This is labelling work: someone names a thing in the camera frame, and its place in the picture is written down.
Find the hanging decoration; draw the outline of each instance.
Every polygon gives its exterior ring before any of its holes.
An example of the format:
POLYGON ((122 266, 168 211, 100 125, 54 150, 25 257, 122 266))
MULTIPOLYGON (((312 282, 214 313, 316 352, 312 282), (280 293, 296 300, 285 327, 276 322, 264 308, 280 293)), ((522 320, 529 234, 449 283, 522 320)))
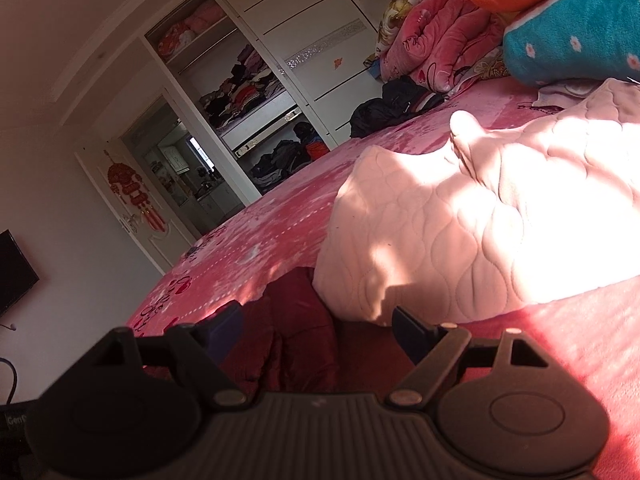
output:
POLYGON ((123 204, 127 203, 125 197, 128 197, 131 205, 140 209, 142 218, 146 220, 153 231, 165 233, 166 222, 149 201, 149 195, 145 192, 149 190, 142 177, 132 167, 122 162, 114 162, 107 150, 104 150, 104 154, 111 161, 111 166, 107 170, 111 191, 122 200, 123 204))

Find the cable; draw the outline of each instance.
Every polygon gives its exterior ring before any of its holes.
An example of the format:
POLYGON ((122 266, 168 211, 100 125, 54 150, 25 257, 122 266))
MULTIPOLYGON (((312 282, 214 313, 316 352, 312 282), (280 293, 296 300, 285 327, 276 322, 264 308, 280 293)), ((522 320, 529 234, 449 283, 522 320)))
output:
POLYGON ((14 385, 11 387, 11 391, 9 392, 9 397, 7 397, 7 400, 6 400, 7 404, 11 404, 11 401, 14 398, 15 388, 18 385, 18 372, 15 370, 14 364, 12 364, 12 362, 9 361, 9 359, 0 357, 0 363, 6 364, 9 368, 11 368, 11 371, 14 373, 14 385))

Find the door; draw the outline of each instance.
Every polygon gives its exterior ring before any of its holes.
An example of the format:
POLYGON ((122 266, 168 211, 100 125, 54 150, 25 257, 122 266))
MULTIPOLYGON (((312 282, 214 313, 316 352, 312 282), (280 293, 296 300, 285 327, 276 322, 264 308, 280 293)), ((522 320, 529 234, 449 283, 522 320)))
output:
POLYGON ((143 176, 124 143, 84 145, 76 158, 123 229, 160 272, 168 272, 195 238, 143 176))
POLYGON ((222 0, 248 25, 296 84, 337 144, 362 102, 382 83, 363 62, 376 32, 351 0, 222 0))

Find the television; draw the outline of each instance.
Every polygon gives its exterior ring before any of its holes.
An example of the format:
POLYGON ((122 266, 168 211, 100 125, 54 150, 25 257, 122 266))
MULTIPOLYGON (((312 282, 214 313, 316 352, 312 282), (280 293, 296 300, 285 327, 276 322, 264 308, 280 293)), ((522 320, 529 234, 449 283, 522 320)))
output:
POLYGON ((11 233, 7 230, 0 234, 0 316, 38 279, 11 233))

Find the bed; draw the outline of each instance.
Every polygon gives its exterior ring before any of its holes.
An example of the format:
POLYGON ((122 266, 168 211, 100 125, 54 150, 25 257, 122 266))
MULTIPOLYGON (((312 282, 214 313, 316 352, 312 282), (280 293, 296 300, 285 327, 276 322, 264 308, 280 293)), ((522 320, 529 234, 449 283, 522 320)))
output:
MULTIPOLYGON (((172 324, 197 322, 230 300, 260 298, 268 283, 295 267, 313 267, 338 189, 367 146, 427 153, 446 142, 455 110, 471 112, 483 126, 509 128, 549 113, 533 109, 535 99, 535 90, 512 78, 483 81, 420 118, 347 142, 198 241, 129 326, 138 336, 159 335, 172 324)), ((612 433, 596 469, 602 479, 640 479, 639 294, 635 278, 467 325, 485 337, 511 326, 524 329, 603 402, 612 433)), ((335 330, 342 390, 382 396, 412 368, 388 329, 336 322, 335 330)))

